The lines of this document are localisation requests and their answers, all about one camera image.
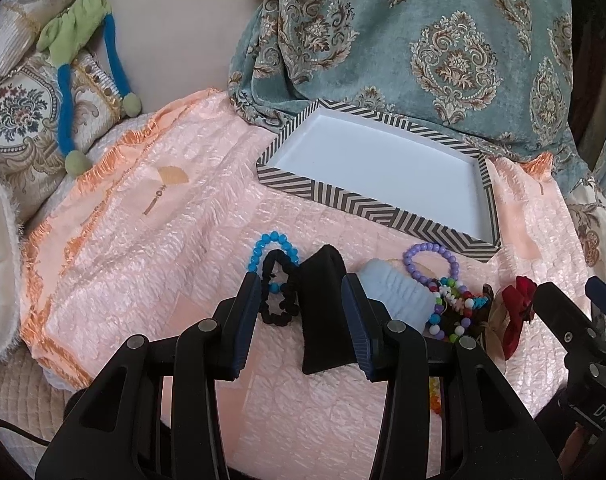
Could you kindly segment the black fabric pouch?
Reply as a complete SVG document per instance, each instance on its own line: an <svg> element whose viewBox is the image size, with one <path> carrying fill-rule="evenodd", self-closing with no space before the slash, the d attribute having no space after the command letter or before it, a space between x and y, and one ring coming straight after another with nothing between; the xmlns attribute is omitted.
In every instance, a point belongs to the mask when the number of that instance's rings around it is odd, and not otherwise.
<svg viewBox="0 0 606 480"><path fill-rule="evenodd" d="M302 372L305 375L356 363L341 302L345 275L341 254L328 244L297 268L297 302L304 339Z"/></svg>

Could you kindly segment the red satin bow clip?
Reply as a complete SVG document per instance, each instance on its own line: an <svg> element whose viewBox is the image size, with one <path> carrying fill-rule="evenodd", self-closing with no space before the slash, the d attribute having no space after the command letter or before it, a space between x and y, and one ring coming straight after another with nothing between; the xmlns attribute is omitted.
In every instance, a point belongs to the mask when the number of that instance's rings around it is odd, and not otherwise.
<svg viewBox="0 0 606 480"><path fill-rule="evenodd" d="M501 344L505 360L509 360L516 352L523 324L533 321L535 313L532 302L536 289L537 284L531 278L519 275L516 277L516 283L508 285L501 292L502 303L509 316L509 323L504 330Z"/></svg>

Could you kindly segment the black scrunchie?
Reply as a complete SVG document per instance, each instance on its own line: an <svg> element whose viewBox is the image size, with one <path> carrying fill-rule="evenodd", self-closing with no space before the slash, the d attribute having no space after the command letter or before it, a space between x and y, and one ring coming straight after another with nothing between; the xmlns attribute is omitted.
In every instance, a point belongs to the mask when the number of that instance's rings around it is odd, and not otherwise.
<svg viewBox="0 0 606 480"><path fill-rule="evenodd" d="M271 310L268 300L280 296L277 311ZM261 303L259 315L268 325L287 326L298 314L297 265L282 249L271 250L263 260L261 276Z"/></svg>

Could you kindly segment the pink textured bedspread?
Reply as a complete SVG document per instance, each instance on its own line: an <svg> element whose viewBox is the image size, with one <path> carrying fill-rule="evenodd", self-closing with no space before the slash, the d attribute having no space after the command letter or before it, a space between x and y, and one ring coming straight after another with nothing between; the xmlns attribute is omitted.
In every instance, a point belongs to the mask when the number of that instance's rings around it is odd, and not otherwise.
<svg viewBox="0 0 606 480"><path fill-rule="evenodd" d="M107 151L26 240L21 333L33 358L88 386L127 336L175 336L212 314L270 232L286 235L300 263L328 244L346 273L371 259L407 273L413 236L259 181L256 161L274 138L214 90L108 133ZM589 272L551 155L485 160L501 246L486 262L460 256L463 283L501 290L524 275L587 310ZM260 323L240 377L218 386L226 456L262 479L364 479L384 385L355 363L305 375L301 321Z"/></svg>

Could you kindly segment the black white striped tray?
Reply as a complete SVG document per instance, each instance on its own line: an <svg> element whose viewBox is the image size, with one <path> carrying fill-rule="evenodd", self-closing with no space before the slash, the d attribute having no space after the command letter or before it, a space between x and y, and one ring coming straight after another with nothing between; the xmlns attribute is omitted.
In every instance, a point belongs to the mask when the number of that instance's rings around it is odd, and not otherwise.
<svg viewBox="0 0 606 480"><path fill-rule="evenodd" d="M486 262L501 246L483 154L406 117L317 100L256 161L269 188Z"/></svg>

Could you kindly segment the white satin pillow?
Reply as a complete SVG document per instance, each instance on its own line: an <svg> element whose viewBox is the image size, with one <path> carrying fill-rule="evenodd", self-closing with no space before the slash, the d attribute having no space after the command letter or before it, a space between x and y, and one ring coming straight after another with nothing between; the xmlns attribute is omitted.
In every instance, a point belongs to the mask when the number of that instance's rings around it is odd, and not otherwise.
<svg viewBox="0 0 606 480"><path fill-rule="evenodd" d="M0 178L0 360L19 340L20 228L12 192Z"/></svg>

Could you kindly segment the floral embroidered cushion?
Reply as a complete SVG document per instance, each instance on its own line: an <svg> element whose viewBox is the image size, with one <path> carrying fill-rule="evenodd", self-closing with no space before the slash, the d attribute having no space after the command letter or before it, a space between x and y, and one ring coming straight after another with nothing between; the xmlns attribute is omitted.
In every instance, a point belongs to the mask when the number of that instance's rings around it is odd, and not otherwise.
<svg viewBox="0 0 606 480"><path fill-rule="evenodd" d="M73 68L72 133L82 152L120 122L121 101L114 91L113 80L91 55ZM41 53L32 53L14 76L0 82L0 175L12 189L21 223L40 209L66 174L56 140L60 102L56 68Z"/></svg>

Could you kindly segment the teal floral patterned blanket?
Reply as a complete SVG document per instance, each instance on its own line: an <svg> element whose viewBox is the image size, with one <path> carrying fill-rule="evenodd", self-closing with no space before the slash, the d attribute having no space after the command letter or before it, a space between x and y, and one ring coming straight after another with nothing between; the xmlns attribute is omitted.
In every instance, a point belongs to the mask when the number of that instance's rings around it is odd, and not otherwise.
<svg viewBox="0 0 606 480"><path fill-rule="evenodd" d="M327 99L442 126L485 153L587 179L570 128L571 0L263 0L229 69L240 116L280 129Z"/></svg>

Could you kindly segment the green blue plush toy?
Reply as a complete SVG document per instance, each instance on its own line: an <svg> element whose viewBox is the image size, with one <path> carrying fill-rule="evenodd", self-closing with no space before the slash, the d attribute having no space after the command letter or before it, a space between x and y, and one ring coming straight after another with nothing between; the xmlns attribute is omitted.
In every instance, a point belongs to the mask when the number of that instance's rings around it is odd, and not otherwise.
<svg viewBox="0 0 606 480"><path fill-rule="evenodd" d="M73 140L73 122L76 99L72 96L72 70L90 58L86 50L97 30L102 31L105 50L111 70L114 93L121 101L120 113L134 118L142 112L142 101L131 89L117 49L117 27L109 0L74 0L67 10L52 18L42 29L36 50L47 52L56 68L61 102L57 126L57 145L64 156L64 169L79 177L92 163L76 148Z"/></svg>

